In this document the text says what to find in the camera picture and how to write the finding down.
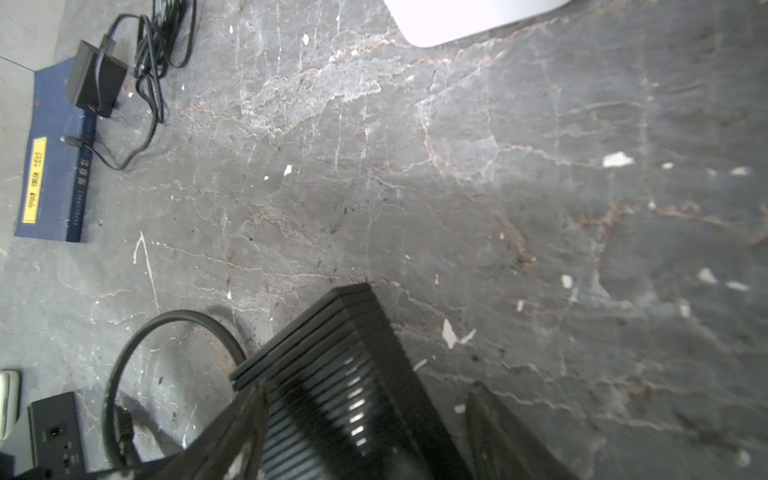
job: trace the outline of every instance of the yellow sticker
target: yellow sticker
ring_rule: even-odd
[[[38,219],[46,145],[48,145],[47,137],[35,138],[32,142],[32,158],[29,161],[29,182],[27,183],[27,201],[24,205],[23,223],[34,223]]]

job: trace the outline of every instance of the marble floor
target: marble floor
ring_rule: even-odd
[[[54,59],[147,3],[67,0]],[[382,0],[200,0],[167,123],[95,165],[84,242],[4,248],[0,363],[25,402],[77,393],[103,468],[104,384],[151,317],[208,312],[252,353],[367,280],[467,459],[481,380],[580,478],[765,478],[763,3],[575,0],[421,49]],[[148,116],[119,101],[98,147],[122,157]],[[140,428],[145,458],[231,367],[198,329],[147,339],[121,393],[167,434]]]

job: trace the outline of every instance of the book cover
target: book cover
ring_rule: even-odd
[[[72,135],[92,146],[97,116],[67,99],[73,64],[70,58],[35,72],[17,237],[80,241],[91,152],[59,139]]]

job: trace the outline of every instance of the white rounded object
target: white rounded object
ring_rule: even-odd
[[[434,47],[517,22],[571,0],[384,0],[402,35],[417,47]]]

